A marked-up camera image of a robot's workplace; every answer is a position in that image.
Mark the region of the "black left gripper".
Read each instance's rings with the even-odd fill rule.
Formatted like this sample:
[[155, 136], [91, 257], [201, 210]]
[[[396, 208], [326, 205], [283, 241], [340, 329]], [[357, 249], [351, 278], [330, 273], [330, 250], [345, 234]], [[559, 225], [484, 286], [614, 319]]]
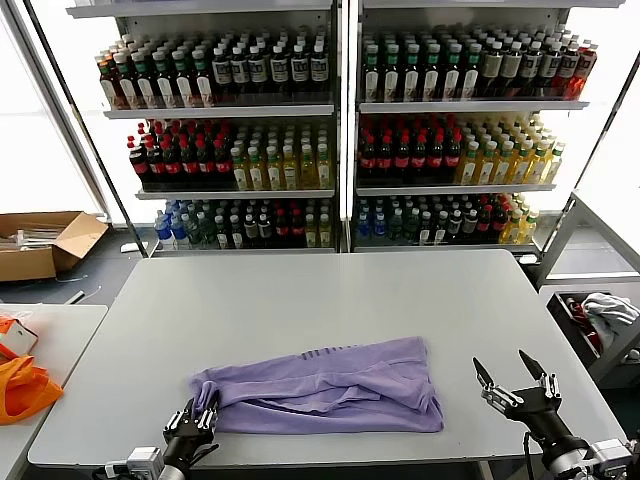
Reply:
[[198, 423], [192, 418], [193, 399], [182, 410], [171, 415], [163, 428], [166, 449], [164, 465], [177, 469], [190, 469], [206, 455], [219, 448], [212, 431], [218, 420], [219, 396], [213, 395], [202, 412]]

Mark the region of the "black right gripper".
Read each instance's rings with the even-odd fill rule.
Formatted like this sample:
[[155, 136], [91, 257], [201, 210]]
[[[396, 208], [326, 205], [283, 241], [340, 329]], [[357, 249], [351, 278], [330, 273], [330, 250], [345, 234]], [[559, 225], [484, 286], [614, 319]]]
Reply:
[[534, 386], [508, 391], [497, 384], [483, 364], [473, 358], [476, 378], [481, 385], [481, 397], [494, 409], [505, 409], [504, 415], [525, 424], [543, 451], [570, 451], [574, 436], [558, 414], [561, 393], [558, 377], [519, 350], [519, 356], [534, 380]]

